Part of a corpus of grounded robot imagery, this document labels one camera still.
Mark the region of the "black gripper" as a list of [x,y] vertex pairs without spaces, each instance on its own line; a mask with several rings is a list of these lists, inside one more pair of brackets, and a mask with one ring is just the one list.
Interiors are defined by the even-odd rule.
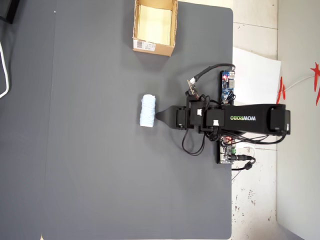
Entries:
[[203,101],[195,98],[187,98],[186,106],[172,105],[166,110],[157,112],[155,118],[165,123],[169,128],[179,130],[194,129],[202,124]]

